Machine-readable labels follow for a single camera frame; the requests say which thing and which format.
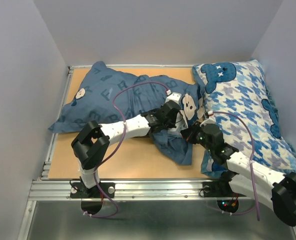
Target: aluminum frame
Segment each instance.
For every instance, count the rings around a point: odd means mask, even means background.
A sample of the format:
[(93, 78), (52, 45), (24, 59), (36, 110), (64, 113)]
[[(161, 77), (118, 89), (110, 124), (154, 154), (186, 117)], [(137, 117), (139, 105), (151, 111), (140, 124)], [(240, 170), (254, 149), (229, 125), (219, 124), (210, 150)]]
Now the aluminum frame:
[[(191, 68), (193, 64), (163, 65), (163, 64), (108, 64), (111, 68)], [(72, 81), (74, 69), (88, 69), (91, 65), (71, 66), (67, 76), (67, 82), (62, 96), (60, 109), (57, 117), (60, 116), (62, 107), (65, 105), (68, 90)], [(58, 134), (52, 134), (43, 171), (38, 180), (33, 181), (28, 196), (28, 202), (23, 215), (19, 230), (18, 240), (27, 240), (32, 224), (37, 201), (81, 201), (71, 199), (71, 186), (68, 180), (49, 180), (54, 149)], [(199, 196), (200, 189), (207, 182), (213, 181), (211, 178), (198, 179), (102, 179), (102, 182), (115, 183), (115, 198), (120, 201), (202, 201), (216, 198), (205, 198)], [(83, 199), (87, 201), (100, 201), (100, 199)]]

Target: blue pillow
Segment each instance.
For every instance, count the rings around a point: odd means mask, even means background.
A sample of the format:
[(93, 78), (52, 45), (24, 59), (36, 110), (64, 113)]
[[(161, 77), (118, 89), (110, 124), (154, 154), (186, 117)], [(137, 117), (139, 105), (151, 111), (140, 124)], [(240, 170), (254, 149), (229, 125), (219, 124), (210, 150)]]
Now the blue pillow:
[[(202, 91), (198, 84), (188, 84), (166, 75), (149, 77), (135, 76), (106, 67), (102, 61), (96, 62), (83, 79), (72, 102), (66, 104), (58, 120), (49, 128), (53, 133), (79, 132), (89, 121), (110, 124), (122, 120), (113, 107), (114, 97), (122, 90), (144, 82), (160, 82), (173, 93), (181, 94), (181, 113), (185, 125), (191, 125), (203, 115), (200, 103)], [(165, 88), (158, 84), (144, 84), (129, 89), (119, 95), (116, 105), (126, 119), (143, 112), (160, 108), (165, 103)], [(151, 136), (159, 150), (181, 165), (192, 164), (192, 146), (178, 132), (167, 130)]]
[[(264, 71), (257, 60), (200, 64), (192, 72), (205, 89), (206, 111), (234, 113), (247, 124), (255, 140), (255, 161), (286, 174), (296, 173), (296, 158), (281, 136), (278, 112), (266, 94)], [(250, 137), (239, 120), (223, 114), (216, 114), (215, 118), (225, 141), (249, 157)], [(202, 173), (220, 177), (224, 170), (205, 151)]]

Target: screw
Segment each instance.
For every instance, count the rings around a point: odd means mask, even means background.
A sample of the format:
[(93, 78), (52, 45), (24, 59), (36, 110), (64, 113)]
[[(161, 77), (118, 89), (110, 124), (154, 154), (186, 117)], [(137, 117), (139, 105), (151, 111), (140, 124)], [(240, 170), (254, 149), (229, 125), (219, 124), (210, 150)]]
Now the screw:
[(108, 193), (113, 194), (115, 192), (115, 189), (113, 186), (108, 187)]
[(77, 193), (77, 190), (76, 189), (74, 189), (73, 187), (70, 189), (70, 192), (72, 193), (72, 194), (75, 194), (75, 193)]

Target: metal floor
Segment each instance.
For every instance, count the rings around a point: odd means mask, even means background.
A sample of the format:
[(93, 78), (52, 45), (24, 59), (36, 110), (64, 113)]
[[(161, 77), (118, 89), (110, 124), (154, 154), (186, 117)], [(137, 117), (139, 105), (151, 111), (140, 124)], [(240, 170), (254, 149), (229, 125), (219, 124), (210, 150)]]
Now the metal floor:
[[(215, 200), (121, 202), (111, 219), (83, 216), (78, 201), (39, 201), (29, 240), (295, 240), (292, 227), (261, 205), (256, 211), (228, 216), (206, 206)], [(252, 200), (240, 201), (242, 209)]]

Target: dark blue pillowcase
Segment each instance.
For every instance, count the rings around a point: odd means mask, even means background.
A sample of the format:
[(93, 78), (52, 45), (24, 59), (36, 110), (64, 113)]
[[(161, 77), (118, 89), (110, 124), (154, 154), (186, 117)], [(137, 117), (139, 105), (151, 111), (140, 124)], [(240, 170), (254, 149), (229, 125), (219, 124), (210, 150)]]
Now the dark blue pillowcase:
[[(122, 120), (113, 107), (114, 97), (127, 87), (145, 82), (160, 82), (171, 92), (181, 94), (180, 105), (188, 125), (200, 117), (202, 91), (198, 84), (188, 84), (166, 75), (149, 77), (108, 68), (104, 62), (96, 62), (82, 81), (72, 102), (66, 104), (58, 120), (49, 128), (53, 133), (79, 132), (89, 121), (110, 124)], [(119, 95), (116, 105), (131, 119), (143, 112), (160, 108), (165, 103), (165, 88), (159, 84), (144, 84)], [(182, 165), (192, 163), (192, 146), (179, 134), (162, 131), (151, 136), (159, 150)]]

